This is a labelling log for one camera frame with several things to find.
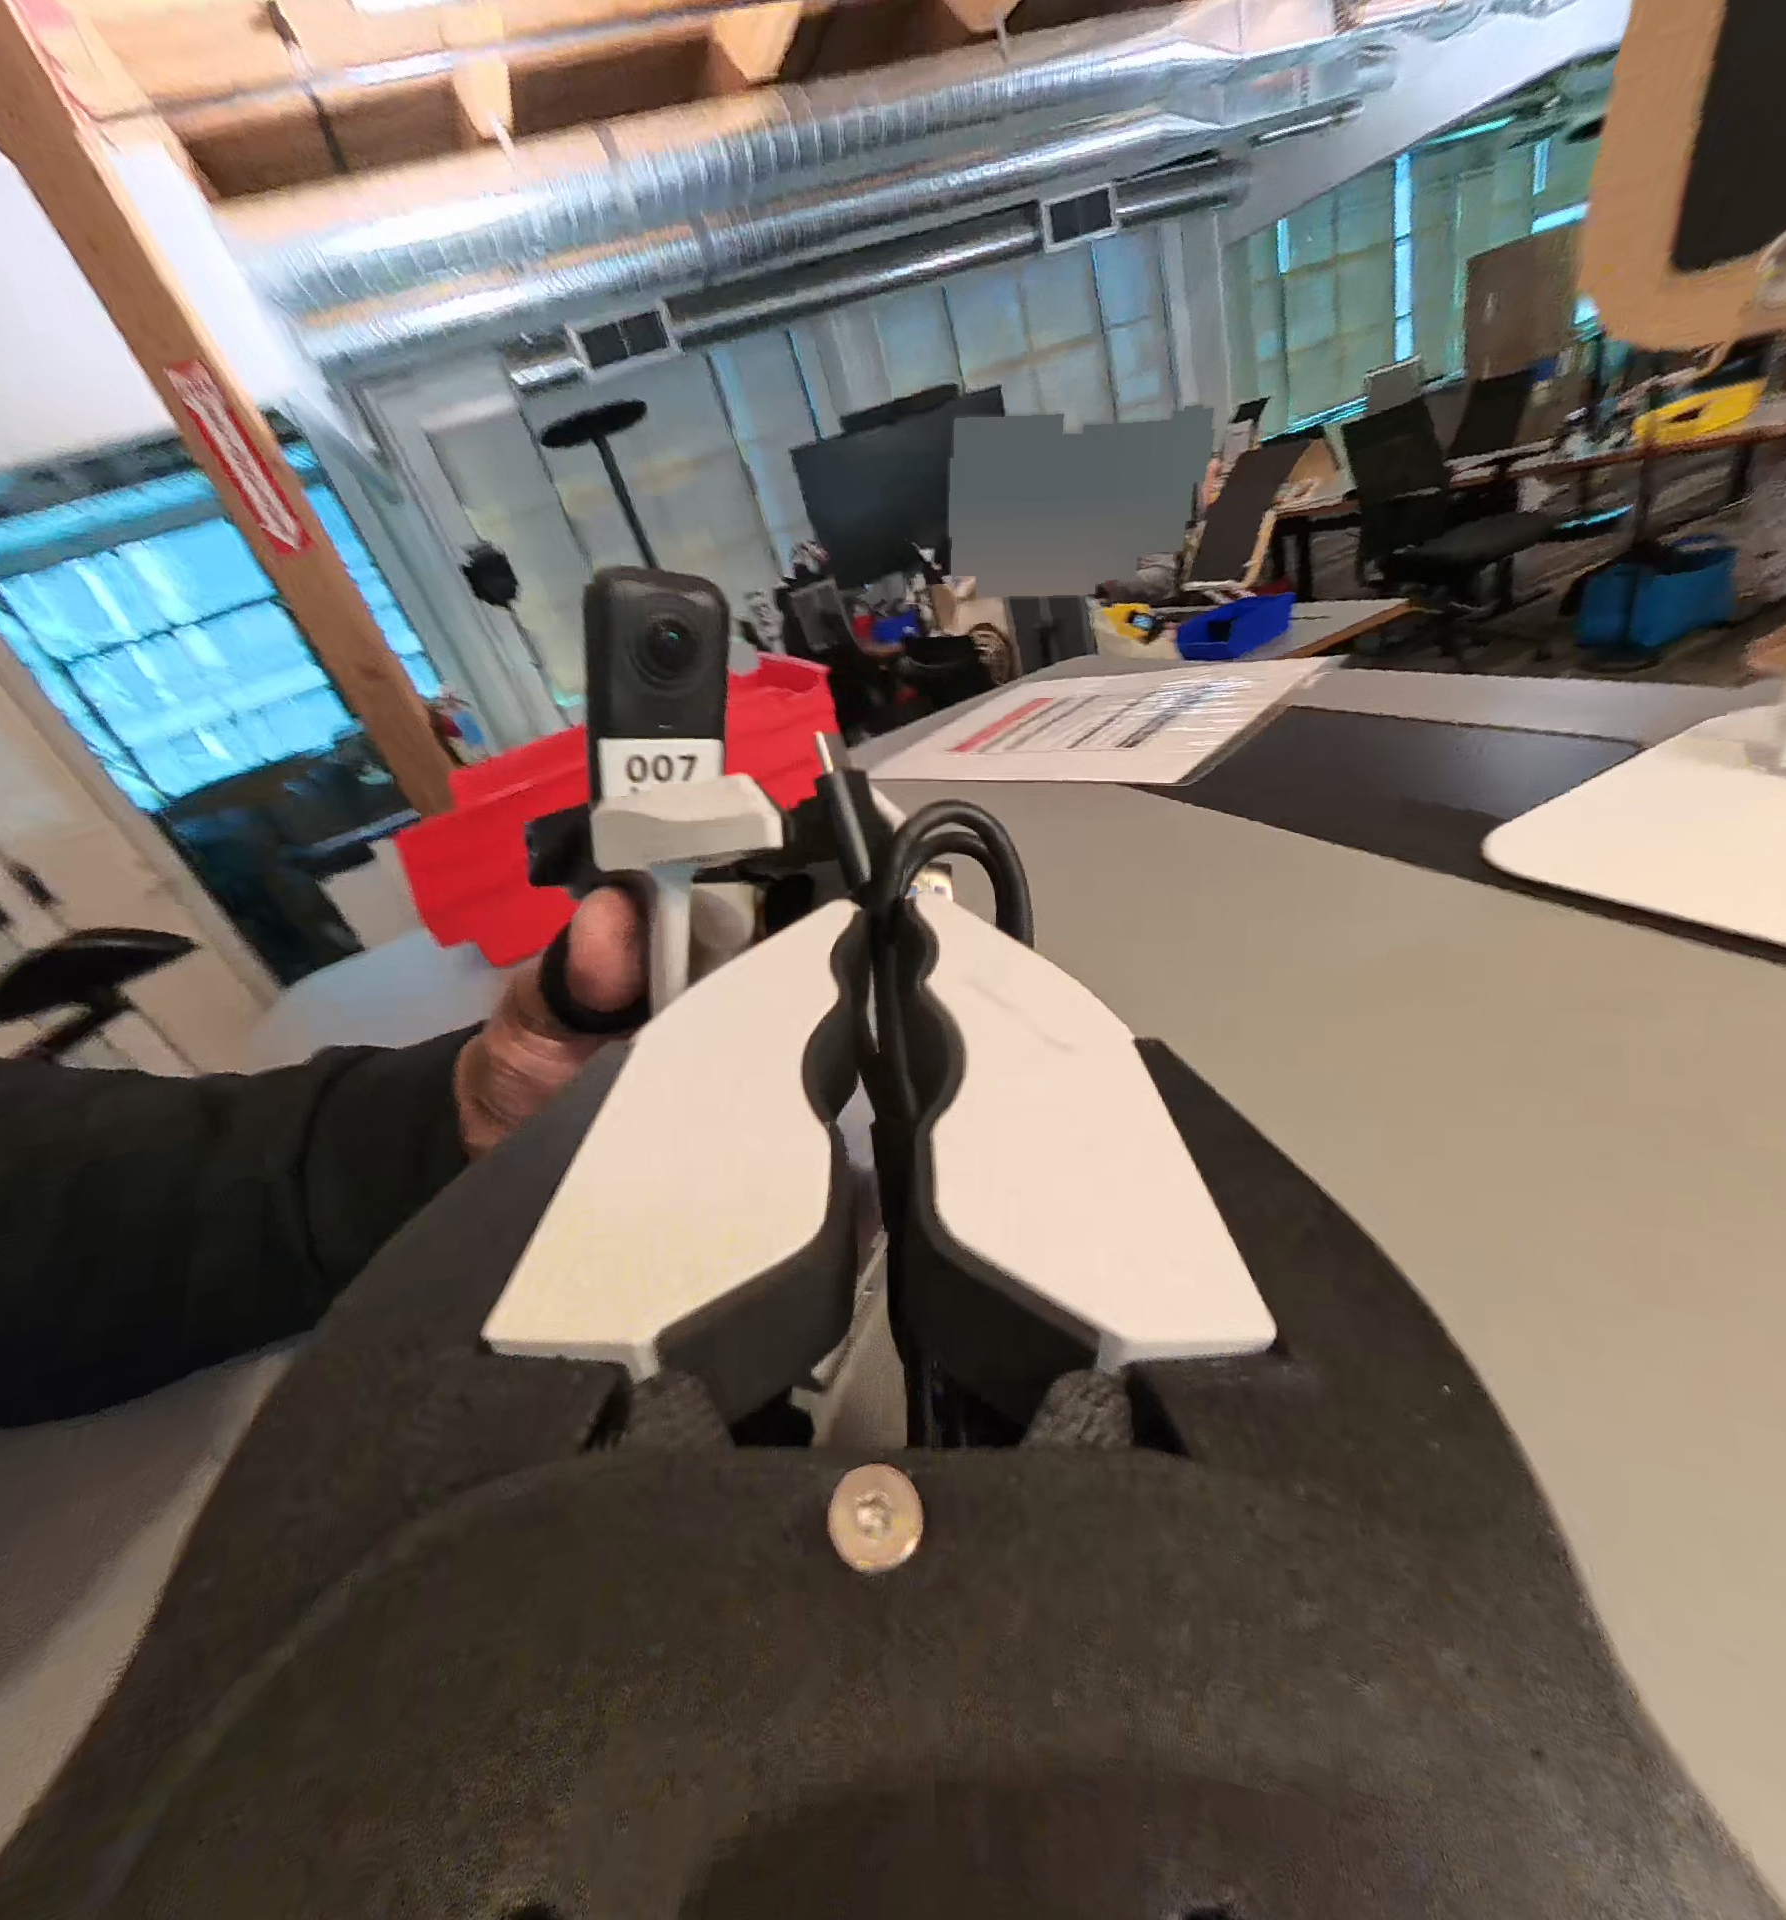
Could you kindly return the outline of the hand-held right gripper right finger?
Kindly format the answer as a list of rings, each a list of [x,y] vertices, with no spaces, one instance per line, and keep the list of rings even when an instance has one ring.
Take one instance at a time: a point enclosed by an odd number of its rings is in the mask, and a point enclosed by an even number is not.
[[[949,1378],[1118,1373],[1277,1335],[1130,1027],[1030,947],[911,899],[902,1317]]]

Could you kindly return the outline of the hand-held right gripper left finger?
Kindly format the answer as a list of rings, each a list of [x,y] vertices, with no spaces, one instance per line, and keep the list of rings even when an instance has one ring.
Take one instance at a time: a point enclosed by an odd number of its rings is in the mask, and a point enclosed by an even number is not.
[[[494,1354],[803,1385],[841,1345],[859,922],[827,903],[645,1026],[481,1325]]]

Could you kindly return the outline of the person's left hand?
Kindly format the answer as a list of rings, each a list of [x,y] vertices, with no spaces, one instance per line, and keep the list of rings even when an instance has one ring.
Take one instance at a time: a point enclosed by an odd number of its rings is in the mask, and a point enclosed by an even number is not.
[[[537,960],[515,969],[453,1071],[458,1136],[479,1161],[537,1117],[609,1044],[650,1016],[649,924],[640,898],[602,886]]]

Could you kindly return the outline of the black floor lamp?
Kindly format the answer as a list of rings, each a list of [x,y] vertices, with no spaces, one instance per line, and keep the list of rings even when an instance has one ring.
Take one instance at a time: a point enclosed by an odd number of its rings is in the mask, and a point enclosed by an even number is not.
[[[594,454],[606,477],[619,516],[624,518],[627,535],[637,551],[642,569],[654,571],[659,569],[659,557],[642,524],[636,499],[618,463],[615,451],[618,439],[636,430],[643,423],[643,415],[645,402],[640,397],[604,402],[552,420],[534,433],[534,442],[542,447],[542,451],[588,448]]]

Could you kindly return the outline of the black monitor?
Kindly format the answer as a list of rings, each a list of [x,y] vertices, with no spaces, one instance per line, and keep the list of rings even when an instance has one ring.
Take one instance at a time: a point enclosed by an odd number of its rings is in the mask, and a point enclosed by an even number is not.
[[[813,541],[837,589],[857,590],[950,557],[954,427],[1003,419],[1002,390],[909,396],[789,454]]]

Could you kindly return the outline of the white printed paper sheet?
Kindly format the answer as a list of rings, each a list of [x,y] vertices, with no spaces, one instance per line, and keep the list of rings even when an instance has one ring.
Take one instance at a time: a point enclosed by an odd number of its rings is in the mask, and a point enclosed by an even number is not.
[[[1328,659],[1032,678],[890,733],[878,783],[1176,786],[1243,746],[1336,670]]]

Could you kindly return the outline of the red white warning sign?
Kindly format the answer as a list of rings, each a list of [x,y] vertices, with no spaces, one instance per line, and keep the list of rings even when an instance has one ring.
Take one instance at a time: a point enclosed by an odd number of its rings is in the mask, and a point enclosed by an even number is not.
[[[309,551],[306,526],[206,363],[172,363],[165,379],[269,548],[288,557]]]

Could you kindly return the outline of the small blue bin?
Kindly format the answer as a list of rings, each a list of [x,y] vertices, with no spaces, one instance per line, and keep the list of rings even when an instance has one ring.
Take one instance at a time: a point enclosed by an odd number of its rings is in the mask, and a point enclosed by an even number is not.
[[[1296,596],[1277,590],[1251,592],[1187,611],[1173,632],[1176,656],[1185,663],[1253,656],[1288,634],[1294,608]]]

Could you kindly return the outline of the black office chair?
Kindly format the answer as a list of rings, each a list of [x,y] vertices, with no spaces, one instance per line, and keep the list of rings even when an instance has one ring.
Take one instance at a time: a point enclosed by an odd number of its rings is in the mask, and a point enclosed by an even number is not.
[[[1549,544],[1557,524],[1539,511],[1490,511],[1460,521],[1450,467],[1426,402],[1346,423],[1341,444],[1358,501],[1358,569],[1369,586],[1396,589],[1435,617],[1438,650],[1462,663],[1458,621],[1490,574],[1485,614],[1513,608],[1513,564]]]

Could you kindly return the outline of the blue storage tote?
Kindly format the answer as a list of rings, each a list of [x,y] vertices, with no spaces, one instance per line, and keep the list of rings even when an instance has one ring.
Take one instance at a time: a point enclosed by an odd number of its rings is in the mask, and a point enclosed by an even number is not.
[[[1736,611],[1736,548],[1715,535],[1646,541],[1570,589],[1574,641],[1588,652],[1656,654]]]

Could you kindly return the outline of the yellow bin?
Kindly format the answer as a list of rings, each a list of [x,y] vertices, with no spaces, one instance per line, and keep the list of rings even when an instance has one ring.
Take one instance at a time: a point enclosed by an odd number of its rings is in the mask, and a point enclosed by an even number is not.
[[[1676,392],[1631,423],[1631,442],[1671,447],[1733,435],[1757,413],[1765,388],[1764,379],[1753,379]]]

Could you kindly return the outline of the wood framed black board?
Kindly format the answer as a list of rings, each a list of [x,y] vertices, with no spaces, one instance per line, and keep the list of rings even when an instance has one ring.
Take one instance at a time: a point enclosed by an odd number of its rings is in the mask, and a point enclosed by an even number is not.
[[[1786,3],[1634,3],[1578,246],[1647,351],[1786,331]]]

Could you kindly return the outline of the grey rectangular vent duct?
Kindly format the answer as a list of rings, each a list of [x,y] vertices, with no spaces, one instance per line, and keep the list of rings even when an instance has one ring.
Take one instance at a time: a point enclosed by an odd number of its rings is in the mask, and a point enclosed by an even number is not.
[[[502,351],[519,396],[611,383],[636,367],[714,348],[773,326],[821,318],[857,300],[915,291],[953,277],[1089,250],[1176,214],[1223,213],[1251,188],[1243,157],[1196,157],[1050,201],[1029,201],[866,250],[756,277],[720,291],[624,318],[567,327]]]

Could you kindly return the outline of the silver round air duct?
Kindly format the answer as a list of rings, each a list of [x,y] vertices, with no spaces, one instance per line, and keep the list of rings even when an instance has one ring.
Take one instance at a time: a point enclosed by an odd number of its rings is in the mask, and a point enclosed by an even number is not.
[[[451,287],[995,141],[1173,113],[1213,142],[1392,83],[1369,32],[1243,48],[1213,7],[989,39],[866,73],[600,119],[214,210],[236,266],[297,320]]]

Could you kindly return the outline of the wooden support post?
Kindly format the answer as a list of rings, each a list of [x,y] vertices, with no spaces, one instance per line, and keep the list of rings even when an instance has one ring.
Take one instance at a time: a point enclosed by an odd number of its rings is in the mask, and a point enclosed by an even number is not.
[[[228,516],[280,590],[309,650],[359,721],[406,798],[426,817],[446,812],[451,762],[432,730],[424,697],[331,545],[276,433],[217,352],[163,250],[142,225],[106,144],[69,100],[22,13],[1,3],[0,152],[15,164],[126,340],[187,454],[222,494]],[[269,548],[180,409],[165,368],[186,361],[206,363],[245,420],[248,439],[273,467],[309,529],[310,548],[302,556],[288,557]]]

